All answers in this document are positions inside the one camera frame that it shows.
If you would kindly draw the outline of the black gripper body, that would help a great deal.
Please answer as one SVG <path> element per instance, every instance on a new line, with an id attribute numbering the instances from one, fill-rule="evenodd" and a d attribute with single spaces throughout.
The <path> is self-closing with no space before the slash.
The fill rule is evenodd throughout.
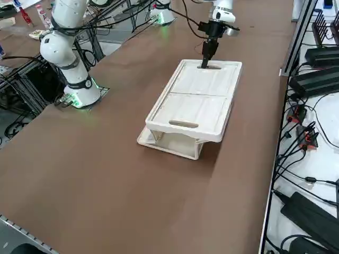
<path id="1" fill-rule="evenodd" d="M 206 23 L 206 40 L 207 39 L 219 39 L 223 37 L 223 34 L 228 29 L 228 24 L 220 22 L 208 22 Z"/>

